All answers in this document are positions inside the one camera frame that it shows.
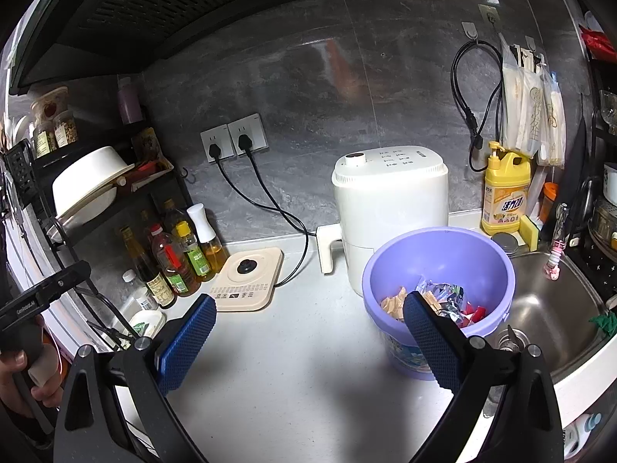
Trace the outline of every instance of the range hood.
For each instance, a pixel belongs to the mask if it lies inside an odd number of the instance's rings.
[[[9,93],[38,82],[136,73],[237,19],[292,0],[40,0]]]

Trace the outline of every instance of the sink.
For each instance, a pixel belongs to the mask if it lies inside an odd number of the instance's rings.
[[[606,341],[604,332],[589,321],[605,311],[591,284],[566,256],[561,257],[558,280],[547,280],[542,267],[545,252],[512,258],[516,288],[505,322],[487,337],[493,348],[517,349],[508,337],[508,324],[525,345],[540,346],[557,382],[576,370]]]

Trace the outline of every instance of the yellow dish soap bottle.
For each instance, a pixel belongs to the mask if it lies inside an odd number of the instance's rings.
[[[525,214],[531,165],[527,157],[514,152],[506,153],[500,160],[497,150],[505,149],[496,140],[490,141],[489,147],[492,155],[484,175],[482,229],[489,235],[514,233]]]

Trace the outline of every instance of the green cloth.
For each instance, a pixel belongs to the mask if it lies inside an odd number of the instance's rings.
[[[592,317],[589,321],[595,323],[611,338],[615,336],[615,333],[617,333],[617,315],[613,312],[609,312],[608,315],[598,315],[597,317]]]

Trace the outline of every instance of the white countertop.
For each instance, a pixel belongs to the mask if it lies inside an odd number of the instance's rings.
[[[456,214],[450,223],[472,228],[474,217]],[[229,248],[271,245],[285,252],[285,276],[300,258],[301,235]],[[437,382],[390,366],[379,331],[349,286],[343,251],[335,251],[334,271],[323,275],[313,242],[310,249],[266,308],[217,315],[183,385],[167,396],[212,463],[409,461],[452,398]],[[182,315],[195,298],[178,299],[168,317]],[[555,386],[564,426],[617,378],[615,354],[614,338]],[[140,426],[128,391],[119,390],[127,419]],[[480,416],[460,461],[477,454],[490,423]]]

